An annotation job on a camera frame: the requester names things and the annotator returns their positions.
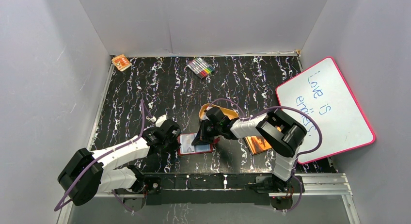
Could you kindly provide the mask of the silver VIP card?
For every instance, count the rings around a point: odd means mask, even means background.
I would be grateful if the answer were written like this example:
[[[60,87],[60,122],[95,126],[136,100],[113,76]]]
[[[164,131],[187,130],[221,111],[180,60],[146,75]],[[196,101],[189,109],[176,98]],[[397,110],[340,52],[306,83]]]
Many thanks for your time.
[[[185,154],[194,154],[194,153],[199,153],[198,149],[196,146],[192,146],[191,143],[196,135],[194,133],[192,134],[183,134],[180,136],[180,153],[182,155]]]

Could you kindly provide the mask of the yellow oval tray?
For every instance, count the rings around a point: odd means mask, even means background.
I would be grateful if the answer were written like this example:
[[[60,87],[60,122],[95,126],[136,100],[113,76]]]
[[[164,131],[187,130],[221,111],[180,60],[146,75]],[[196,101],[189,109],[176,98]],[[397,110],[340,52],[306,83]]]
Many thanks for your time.
[[[209,106],[219,108],[221,110],[221,112],[224,115],[226,115],[229,119],[239,118],[239,114],[236,111],[232,110],[232,109],[223,108],[223,107],[220,107],[220,106],[215,105],[215,104],[211,105],[210,103],[206,103],[200,108],[200,111],[198,113],[198,116],[199,116],[200,120],[205,119],[205,114],[206,114],[206,111],[209,109]]]

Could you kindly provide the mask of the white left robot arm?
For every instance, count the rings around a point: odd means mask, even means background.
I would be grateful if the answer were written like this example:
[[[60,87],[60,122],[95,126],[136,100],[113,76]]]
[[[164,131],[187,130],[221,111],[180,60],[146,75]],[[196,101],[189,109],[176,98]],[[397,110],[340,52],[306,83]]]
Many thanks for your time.
[[[181,129],[162,116],[140,136],[102,150],[78,150],[59,174],[57,181],[76,206],[90,201],[97,193],[117,189],[142,192],[145,175],[130,161],[176,150]]]

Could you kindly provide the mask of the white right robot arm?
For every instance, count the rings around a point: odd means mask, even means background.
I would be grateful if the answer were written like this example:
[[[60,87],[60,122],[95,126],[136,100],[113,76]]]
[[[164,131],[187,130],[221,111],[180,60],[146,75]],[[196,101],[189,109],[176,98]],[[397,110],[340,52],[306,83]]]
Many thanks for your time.
[[[256,117],[231,119],[219,107],[212,107],[205,111],[191,144],[211,144],[220,136],[227,140],[263,137],[276,153],[273,186],[277,191],[285,192],[292,186],[293,165],[306,134],[302,124],[279,108]]]

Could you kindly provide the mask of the red leather card holder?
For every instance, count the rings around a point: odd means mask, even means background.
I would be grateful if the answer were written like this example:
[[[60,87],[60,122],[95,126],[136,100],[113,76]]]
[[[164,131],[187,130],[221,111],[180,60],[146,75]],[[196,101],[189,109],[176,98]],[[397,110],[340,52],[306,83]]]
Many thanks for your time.
[[[196,133],[182,134],[179,136],[178,142],[180,143],[180,147],[178,154],[180,156],[211,153],[213,151],[211,144],[192,145],[195,136]]]

